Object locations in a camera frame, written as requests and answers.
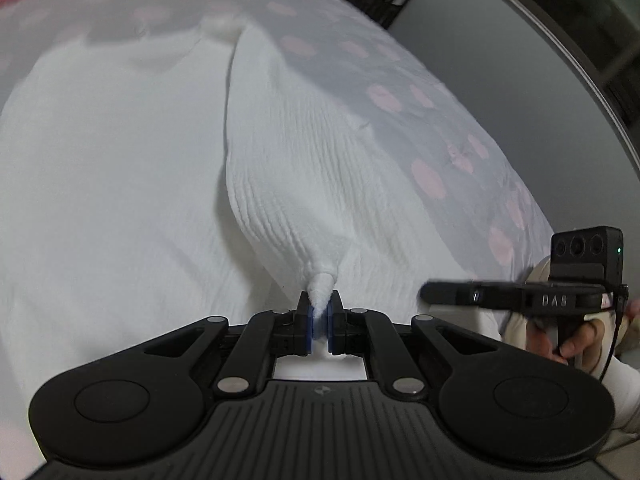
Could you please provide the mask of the person right hand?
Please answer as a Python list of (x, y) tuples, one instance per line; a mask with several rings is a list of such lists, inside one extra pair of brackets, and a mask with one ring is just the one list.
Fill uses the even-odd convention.
[(541, 322), (525, 321), (520, 346), (536, 356), (568, 365), (575, 359), (578, 370), (618, 385), (639, 381), (639, 371), (614, 356), (618, 340), (625, 338), (639, 317), (639, 301), (628, 302), (619, 320), (615, 313), (588, 314), (567, 340), (558, 344), (541, 327)]

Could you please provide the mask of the beige sleeve forearm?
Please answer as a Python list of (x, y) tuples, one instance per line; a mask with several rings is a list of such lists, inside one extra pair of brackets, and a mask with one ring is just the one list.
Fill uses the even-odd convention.
[[(525, 321), (523, 315), (506, 311), (497, 311), (492, 315), (498, 326), (499, 338), (506, 344), (524, 350), (518, 341)], [(615, 404), (615, 419), (613, 428), (622, 430), (626, 434), (639, 432), (639, 382), (623, 382), (612, 384), (602, 382), (612, 396)]]

